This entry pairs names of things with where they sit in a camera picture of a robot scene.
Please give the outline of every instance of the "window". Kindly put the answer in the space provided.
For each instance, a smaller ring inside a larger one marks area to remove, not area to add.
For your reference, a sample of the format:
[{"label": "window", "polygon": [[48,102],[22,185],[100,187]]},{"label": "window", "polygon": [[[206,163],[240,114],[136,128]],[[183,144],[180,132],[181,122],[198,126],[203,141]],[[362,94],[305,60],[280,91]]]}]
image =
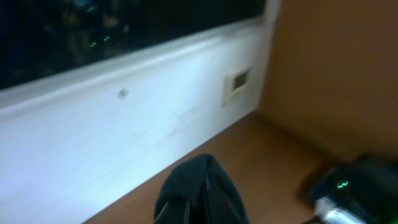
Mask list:
[{"label": "window", "polygon": [[2,0],[0,90],[243,19],[264,0]]}]

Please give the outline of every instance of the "green led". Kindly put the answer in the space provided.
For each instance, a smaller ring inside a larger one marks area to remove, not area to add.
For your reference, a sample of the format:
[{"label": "green led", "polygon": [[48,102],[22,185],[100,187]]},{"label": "green led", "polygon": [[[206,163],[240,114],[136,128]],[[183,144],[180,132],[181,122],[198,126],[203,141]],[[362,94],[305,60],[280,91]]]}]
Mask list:
[{"label": "green led", "polygon": [[90,8],[87,9],[87,12],[91,12],[94,11],[96,8],[94,8],[94,6],[90,6]]},{"label": "green led", "polygon": [[346,187],[348,185],[348,181],[345,183],[342,183],[341,185],[337,186],[338,189],[341,189],[343,187]]}]

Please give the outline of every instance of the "screw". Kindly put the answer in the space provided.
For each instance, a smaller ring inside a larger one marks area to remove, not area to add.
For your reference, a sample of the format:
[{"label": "screw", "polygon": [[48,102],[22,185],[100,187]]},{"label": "screw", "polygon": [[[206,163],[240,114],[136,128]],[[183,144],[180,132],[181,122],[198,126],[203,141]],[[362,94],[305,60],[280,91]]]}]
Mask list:
[{"label": "screw", "polygon": [[129,94],[129,91],[127,89],[122,89],[119,92],[119,98],[123,99],[124,97],[126,97]]}]

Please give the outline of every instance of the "brown floor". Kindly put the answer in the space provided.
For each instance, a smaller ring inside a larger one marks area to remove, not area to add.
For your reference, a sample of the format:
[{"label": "brown floor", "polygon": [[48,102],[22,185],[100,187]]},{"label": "brown floor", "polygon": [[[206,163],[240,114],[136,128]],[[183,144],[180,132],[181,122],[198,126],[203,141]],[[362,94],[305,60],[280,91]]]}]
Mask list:
[{"label": "brown floor", "polygon": [[251,223],[302,223],[312,209],[297,195],[329,157],[252,113],[163,170],[86,223],[152,223],[160,188],[182,161],[214,154],[236,184]]}]

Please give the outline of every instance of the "tan wall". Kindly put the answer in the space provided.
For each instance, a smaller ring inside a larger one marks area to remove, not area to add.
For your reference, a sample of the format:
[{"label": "tan wall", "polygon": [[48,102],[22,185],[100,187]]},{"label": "tan wall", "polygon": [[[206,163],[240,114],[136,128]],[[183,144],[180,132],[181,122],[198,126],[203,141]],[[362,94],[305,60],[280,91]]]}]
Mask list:
[{"label": "tan wall", "polygon": [[398,155],[398,1],[284,0],[259,112],[343,158]]}]

